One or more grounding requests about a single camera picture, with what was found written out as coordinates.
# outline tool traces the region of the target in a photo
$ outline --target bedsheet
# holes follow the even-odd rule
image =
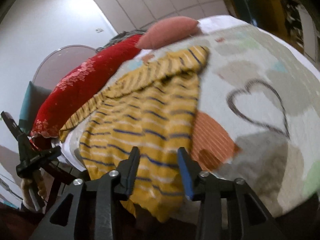
[[[242,21],[219,16],[201,24],[240,26],[153,52],[156,59],[190,45],[210,48],[201,75],[193,140],[193,153],[201,154],[195,159],[218,177],[243,177],[274,216],[282,215],[320,187],[320,74],[290,45]],[[143,53],[125,62],[119,75],[139,67]],[[204,123],[219,140],[201,141],[208,132]],[[197,148],[199,142],[205,147]],[[197,203],[185,200],[174,217],[196,222],[197,211]]]

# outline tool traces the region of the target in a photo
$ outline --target headboard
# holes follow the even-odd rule
[[[32,82],[53,90],[65,75],[95,54],[94,48],[84,45],[70,45],[57,49],[40,64]]]

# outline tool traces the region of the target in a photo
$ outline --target metal bolt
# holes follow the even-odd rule
[[[201,172],[199,173],[199,175],[200,175],[201,177],[208,177],[209,174],[210,174],[210,172],[208,172],[208,171],[201,171]]]
[[[119,175],[119,171],[113,170],[109,172],[109,176],[110,177],[116,177]]]
[[[83,180],[82,180],[82,179],[75,179],[75,180],[73,181],[73,185],[75,185],[75,186],[81,185],[82,183],[83,183]]]
[[[245,180],[243,178],[236,178],[235,183],[239,185],[243,185],[245,183]]]

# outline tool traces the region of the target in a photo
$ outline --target heart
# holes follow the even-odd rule
[[[235,98],[237,96],[241,95],[241,94],[249,94],[249,95],[251,95],[251,88],[254,85],[263,85],[264,87],[268,88],[269,90],[271,90],[276,95],[276,97],[278,98],[278,100],[280,102],[281,108],[282,108],[283,124],[284,124],[285,131],[282,131],[279,128],[276,128],[276,127],[274,127],[272,125],[269,125],[267,123],[263,123],[263,122],[259,122],[259,121],[253,120],[253,119],[247,117],[246,115],[242,114],[238,110],[238,108],[236,107],[236,105],[234,103]],[[282,135],[286,136],[287,138],[290,138],[289,131],[288,131],[288,121],[287,121],[285,109],[284,109],[284,106],[283,106],[283,103],[282,103],[282,99],[279,96],[278,92],[271,85],[266,83],[265,81],[260,80],[260,79],[251,79],[251,80],[249,80],[246,83],[246,85],[244,86],[244,89],[236,89],[236,90],[233,90],[232,92],[230,92],[228,94],[227,103],[228,103],[228,106],[231,109],[231,111],[234,112],[237,116],[241,117],[242,119],[245,119],[246,121],[248,121],[248,122],[250,122],[252,124],[255,124],[257,126],[260,126],[260,127],[263,127],[263,128],[268,128],[270,131],[282,134]]]

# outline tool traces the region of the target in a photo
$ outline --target teal cushion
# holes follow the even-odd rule
[[[51,90],[29,82],[19,116],[19,127],[24,133],[29,134],[31,132],[38,110],[50,93]]]

